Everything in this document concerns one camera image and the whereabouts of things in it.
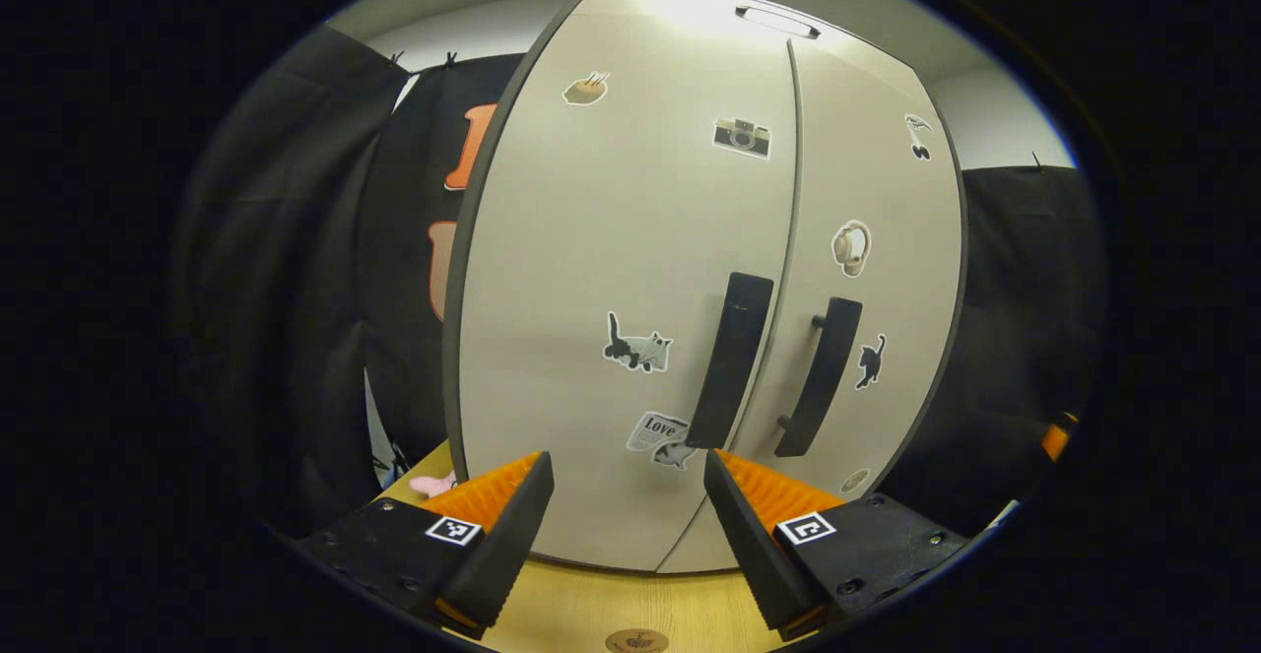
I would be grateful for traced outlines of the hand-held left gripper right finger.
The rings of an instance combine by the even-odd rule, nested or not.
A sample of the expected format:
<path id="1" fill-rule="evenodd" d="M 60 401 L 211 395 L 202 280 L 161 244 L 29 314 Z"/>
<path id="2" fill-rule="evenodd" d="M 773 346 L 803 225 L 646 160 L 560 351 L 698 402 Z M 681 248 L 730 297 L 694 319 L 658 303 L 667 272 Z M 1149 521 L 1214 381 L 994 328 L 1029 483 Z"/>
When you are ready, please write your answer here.
<path id="1" fill-rule="evenodd" d="M 886 494 L 841 500 L 712 448 L 702 483 L 760 616 L 782 640 L 860 627 L 971 553 Z"/>

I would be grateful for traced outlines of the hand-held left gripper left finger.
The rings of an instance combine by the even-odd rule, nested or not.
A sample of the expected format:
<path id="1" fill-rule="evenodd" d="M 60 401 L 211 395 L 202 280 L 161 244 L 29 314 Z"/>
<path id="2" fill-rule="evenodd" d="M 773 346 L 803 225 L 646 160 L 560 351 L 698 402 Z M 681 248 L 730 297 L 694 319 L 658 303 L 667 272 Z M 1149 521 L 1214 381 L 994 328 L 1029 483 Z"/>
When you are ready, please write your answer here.
<path id="1" fill-rule="evenodd" d="M 554 459 L 535 451 L 422 503 L 380 495 L 294 546 L 381 608 L 479 640 L 532 551 L 554 485 Z"/>

